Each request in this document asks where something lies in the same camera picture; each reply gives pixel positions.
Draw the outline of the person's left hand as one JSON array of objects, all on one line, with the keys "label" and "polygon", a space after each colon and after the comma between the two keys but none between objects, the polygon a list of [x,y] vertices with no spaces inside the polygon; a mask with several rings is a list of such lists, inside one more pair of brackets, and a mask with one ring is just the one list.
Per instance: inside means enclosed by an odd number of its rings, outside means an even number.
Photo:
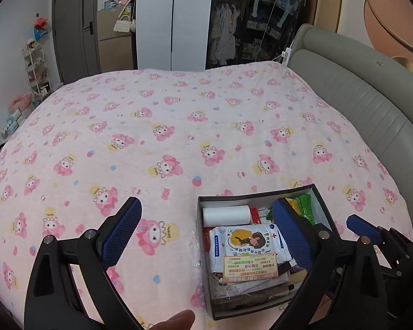
[{"label": "person's left hand", "polygon": [[190,330],[195,322],[195,313],[186,309],[176,313],[166,321],[157,323],[151,327],[151,330]]}]

